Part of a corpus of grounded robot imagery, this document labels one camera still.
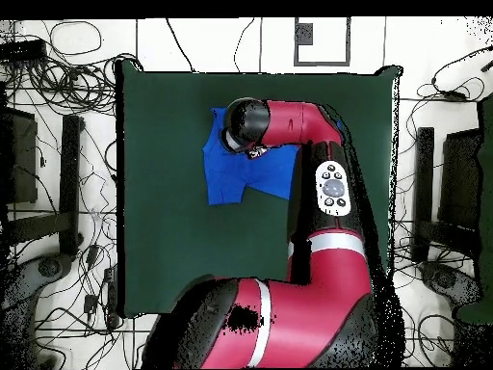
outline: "blue cloth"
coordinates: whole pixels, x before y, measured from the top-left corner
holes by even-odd
[[[244,153],[229,153],[220,140],[225,111],[225,108],[212,109],[212,130],[202,149],[209,205],[241,202],[245,186],[289,199],[298,147],[271,149],[252,160]]]

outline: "red robot arm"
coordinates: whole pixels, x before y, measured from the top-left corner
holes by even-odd
[[[286,281],[215,278],[171,315],[175,368],[362,367],[377,342],[372,285],[345,135],[305,102],[239,99],[221,132],[230,152],[300,145]]]

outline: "green table surface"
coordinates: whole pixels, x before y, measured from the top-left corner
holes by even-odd
[[[398,66],[375,75],[140,72],[123,63],[124,314],[169,312],[203,275],[284,279],[288,201],[249,188],[209,206],[202,147],[211,108],[233,100],[329,104],[348,126],[374,211],[384,271],[389,240],[392,97]]]
[[[477,304],[460,308],[457,318],[470,324],[493,325],[493,94],[478,104],[478,119],[483,135],[478,152],[481,167],[480,257],[475,265],[482,290]]]

